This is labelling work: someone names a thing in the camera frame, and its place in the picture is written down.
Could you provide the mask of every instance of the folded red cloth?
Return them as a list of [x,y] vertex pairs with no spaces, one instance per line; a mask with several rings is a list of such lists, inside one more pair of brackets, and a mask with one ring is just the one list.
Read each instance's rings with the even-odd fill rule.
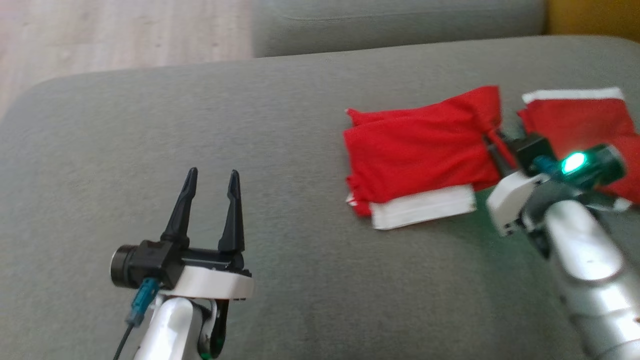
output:
[[347,183],[360,216],[370,202],[473,184],[482,190],[500,180],[483,135],[511,155],[495,130],[500,127],[497,86],[484,86],[448,100],[410,110],[361,113],[348,109],[354,127],[344,132],[351,162]]
[[547,137],[559,159],[600,143],[615,146],[627,175],[603,190],[640,203],[640,136],[619,88],[539,90],[522,99],[525,130]]

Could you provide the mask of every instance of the sofa cushion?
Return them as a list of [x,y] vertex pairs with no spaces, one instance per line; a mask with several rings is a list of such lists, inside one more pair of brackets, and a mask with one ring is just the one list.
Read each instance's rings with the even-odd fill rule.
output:
[[[220,238],[238,169],[257,282],[230,306],[224,359],[582,359],[548,264],[523,236],[497,236],[486,193],[475,213],[393,231],[353,214],[344,109],[413,108],[496,84],[514,135],[525,92],[620,86],[640,119],[639,61],[625,40],[533,37],[38,85],[0,123],[2,358],[110,358],[134,296],[109,280],[111,255],[158,239],[197,166],[193,246]],[[639,214],[607,220],[640,260]]]
[[256,56],[539,35],[544,0],[253,0]]

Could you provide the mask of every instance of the wire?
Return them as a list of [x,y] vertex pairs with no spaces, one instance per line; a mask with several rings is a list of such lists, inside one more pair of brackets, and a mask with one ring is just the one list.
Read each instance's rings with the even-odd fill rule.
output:
[[120,345],[118,345],[118,350],[116,350],[116,354],[113,356],[113,360],[118,360],[118,358],[120,357],[120,353],[122,352],[122,349],[124,348],[124,344],[127,342],[127,339],[129,338],[129,334],[131,333],[132,330],[133,330],[133,323],[130,323],[129,326],[127,326],[127,330],[124,332],[124,335],[122,336],[122,340],[120,340]]
[[151,304],[153,299],[158,294],[159,290],[160,282],[157,279],[147,277],[142,281],[142,285],[140,285],[138,293],[136,294],[136,297],[133,298],[133,302],[131,303],[131,312],[126,319],[126,322],[129,324],[129,326],[127,327],[127,331],[125,331],[124,336],[122,336],[122,340],[120,341],[118,350],[116,350],[115,356],[113,356],[113,360],[118,360],[118,358],[120,357],[120,353],[124,348],[124,344],[127,342],[129,334],[134,327],[140,326],[142,320],[144,320],[145,318],[145,313],[147,312],[149,304]]

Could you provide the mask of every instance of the teal connector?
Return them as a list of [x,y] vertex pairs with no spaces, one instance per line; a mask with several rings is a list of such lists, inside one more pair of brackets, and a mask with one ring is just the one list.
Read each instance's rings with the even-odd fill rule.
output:
[[536,166],[538,171],[549,175],[552,179],[556,179],[558,181],[563,180],[563,174],[560,171],[560,167],[558,166],[558,162],[549,158],[545,155],[537,156],[533,159],[533,165]]
[[133,327],[140,327],[149,305],[154,300],[160,290],[160,282],[152,277],[147,277],[140,285],[136,297],[131,302],[131,312],[126,322]]

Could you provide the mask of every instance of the white fabric edge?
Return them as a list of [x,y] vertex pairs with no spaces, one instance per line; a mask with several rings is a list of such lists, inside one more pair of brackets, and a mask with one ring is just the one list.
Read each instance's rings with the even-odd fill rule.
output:
[[349,195],[347,195],[345,202],[349,204],[349,206],[356,206],[358,204],[356,199],[353,198],[353,193],[349,193]]
[[476,210],[476,193],[470,184],[416,193],[384,204],[369,203],[371,223],[377,230],[390,230],[437,218]]
[[581,99],[620,99],[625,96],[618,87],[602,89],[576,90],[538,90],[523,94],[522,100],[529,104],[535,100],[581,100]]
[[633,204],[634,204],[633,202],[623,197],[618,197],[616,201],[613,203],[613,210],[617,211],[618,213],[622,213],[626,210],[629,210],[629,208],[631,208],[631,205]]

